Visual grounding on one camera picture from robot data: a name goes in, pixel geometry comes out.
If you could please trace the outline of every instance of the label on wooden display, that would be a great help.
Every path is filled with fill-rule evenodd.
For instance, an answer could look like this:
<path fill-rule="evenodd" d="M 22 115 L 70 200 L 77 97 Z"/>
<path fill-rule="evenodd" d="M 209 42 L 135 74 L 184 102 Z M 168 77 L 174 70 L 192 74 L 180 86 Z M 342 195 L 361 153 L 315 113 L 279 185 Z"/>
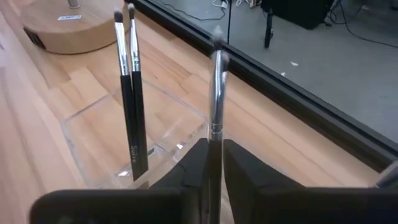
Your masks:
<path fill-rule="evenodd" d="M 59 21 L 62 21 L 62 20 L 74 20 L 74 19 L 80 19 L 80 18 L 81 18 L 81 15 L 60 16 L 60 17 L 58 17 L 58 20 Z"/>

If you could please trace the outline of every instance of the round wooden display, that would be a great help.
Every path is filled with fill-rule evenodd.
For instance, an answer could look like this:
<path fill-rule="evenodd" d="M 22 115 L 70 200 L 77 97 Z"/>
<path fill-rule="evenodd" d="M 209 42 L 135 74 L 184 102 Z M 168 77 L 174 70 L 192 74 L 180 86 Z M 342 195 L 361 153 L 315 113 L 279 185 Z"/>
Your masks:
<path fill-rule="evenodd" d="M 124 28 L 129 27 L 123 0 L 84 0 L 70 9 L 67 0 L 36 0 L 22 10 L 26 34 L 40 48 L 57 54 L 79 54 L 116 41 L 114 8 L 123 9 Z"/>

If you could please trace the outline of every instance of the black shelf edge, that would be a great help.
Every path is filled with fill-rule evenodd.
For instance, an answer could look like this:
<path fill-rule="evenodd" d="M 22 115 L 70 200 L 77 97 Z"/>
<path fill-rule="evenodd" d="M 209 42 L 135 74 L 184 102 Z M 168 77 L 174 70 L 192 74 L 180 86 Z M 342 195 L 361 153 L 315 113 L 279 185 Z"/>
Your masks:
<path fill-rule="evenodd" d="M 157 3 L 135 0 L 144 15 L 205 55 L 211 54 L 210 34 Z M 292 81 L 225 46 L 231 55 L 230 72 L 276 102 L 344 150 L 380 172 L 398 159 L 398 144 L 324 102 Z"/>

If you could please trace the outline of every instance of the wooden table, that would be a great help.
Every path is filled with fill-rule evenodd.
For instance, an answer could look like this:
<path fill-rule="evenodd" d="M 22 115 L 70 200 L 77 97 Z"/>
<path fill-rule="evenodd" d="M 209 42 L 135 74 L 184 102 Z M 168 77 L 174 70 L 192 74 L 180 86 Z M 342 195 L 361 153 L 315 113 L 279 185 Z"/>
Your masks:
<path fill-rule="evenodd" d="M 85 187 L 60 123 L 119 86 L 115 45 L 81 55 L 35 47 L 19 22 L 30 1 L 0 1 L 1 223 L 26 223 L 30 205 L 46 192 Z M 142 14 L 137 20 L 144 79 L 207 113 L 207 56 Z M 233 75 L 225 126 L 255 146 L 255 156 L 303 185 L 366 187 L 377 177 Z"/>

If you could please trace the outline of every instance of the clear acrylic container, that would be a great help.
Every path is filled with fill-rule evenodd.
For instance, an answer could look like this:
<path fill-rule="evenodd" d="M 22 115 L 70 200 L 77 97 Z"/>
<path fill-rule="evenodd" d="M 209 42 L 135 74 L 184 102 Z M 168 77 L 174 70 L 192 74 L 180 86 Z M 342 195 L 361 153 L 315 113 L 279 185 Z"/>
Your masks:
<path fill-rule="evenodd" d="M 149 170 L 136 181 L 132 179 L 120 89 L 62 123 L 65 139 L 87 188 L 147 189 L 170 171 L 200 138 L 206 138 L 208 122 L 199 111 L 149 82 L 143 82 L 143 91 Z M 227 131 L 224 138 L 249 151 L 253 149 Z M 224 178 L 221 222 L 233 223 Z"/>

